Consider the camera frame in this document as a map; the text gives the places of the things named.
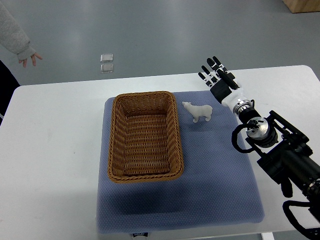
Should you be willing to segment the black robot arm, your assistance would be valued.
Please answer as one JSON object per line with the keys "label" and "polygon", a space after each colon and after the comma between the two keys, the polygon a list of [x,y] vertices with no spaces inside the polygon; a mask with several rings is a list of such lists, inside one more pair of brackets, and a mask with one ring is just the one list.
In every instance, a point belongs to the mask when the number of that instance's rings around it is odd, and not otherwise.
{"label": "black robot arm", "polygon": [[310,240],[320,238],[320,229],[304,228],[291,211],[291,207],[307,208],[320,219],[320,166],[310,156],[309,138],[280,116],[270,111],[262,117],[255,109],[255,101],[244,96],[241,84],[216,56],[206,60],[199,77],[211,94],[238,117],[241,124],[231,135],[233,147],[240,153],[256,152],[257,164],[278,185],[288,198],[282,209],[290,224]]}

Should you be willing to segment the grey sleeved forearm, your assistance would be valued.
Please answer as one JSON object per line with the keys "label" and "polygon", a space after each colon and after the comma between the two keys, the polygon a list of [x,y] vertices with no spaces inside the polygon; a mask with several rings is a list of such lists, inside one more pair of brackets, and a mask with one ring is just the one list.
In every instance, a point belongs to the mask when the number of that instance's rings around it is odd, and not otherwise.
{"label": "grey sleeved forearm", "polygon": [[19,61],[26,60],[36,53],[31,47],[30,38],[2,2],[0,3],[0,44],[16,54]]}

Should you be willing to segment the person's hand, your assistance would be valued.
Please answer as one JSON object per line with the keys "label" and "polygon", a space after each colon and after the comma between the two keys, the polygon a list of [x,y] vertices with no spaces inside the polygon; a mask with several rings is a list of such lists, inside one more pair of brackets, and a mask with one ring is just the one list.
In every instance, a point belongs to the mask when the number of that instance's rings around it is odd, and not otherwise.
{"label": "person's hand", "polygon": [[37,60],[43,60],[43,57],[39,53],[35,52],[34,54],[29,56],[28,58],[23,59],[23,60],[19,60],[18,63],[22,64],[22,66],[24,68],[26,68],[28,60],[31,61],[33,67],[36,67],[37,66]]}

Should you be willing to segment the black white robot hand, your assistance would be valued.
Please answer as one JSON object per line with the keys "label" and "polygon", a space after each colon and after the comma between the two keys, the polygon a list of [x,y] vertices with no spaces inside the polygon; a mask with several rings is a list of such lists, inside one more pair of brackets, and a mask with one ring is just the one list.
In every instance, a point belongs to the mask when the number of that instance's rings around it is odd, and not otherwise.
{"label": "black white robot hand", "polygon": [[204,65],[202,65],[201,68],[205,75],[199,72],[198,76],[209,87],[210,92],[220,104],[225,107],[235,108],[240,105],[241,101],[246,100],[242,85],[227,75],[227,68],[216,56],[207,58],[206,62],[219,80]]}

